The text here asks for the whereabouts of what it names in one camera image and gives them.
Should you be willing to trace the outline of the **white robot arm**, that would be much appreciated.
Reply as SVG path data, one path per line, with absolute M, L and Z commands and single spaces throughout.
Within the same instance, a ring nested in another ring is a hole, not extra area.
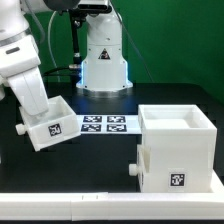
M 40 50 L 25 15 L 63 14 L 55 40 L 56 52 Z M 115 94 L 132 87 L 122 55 L 121 17 L 111 0 L 0 0 L 0 80 L 10 87 L 31 116 L 49 110 L 39 70 L 57 59 L 81 69 L 78 89 Z

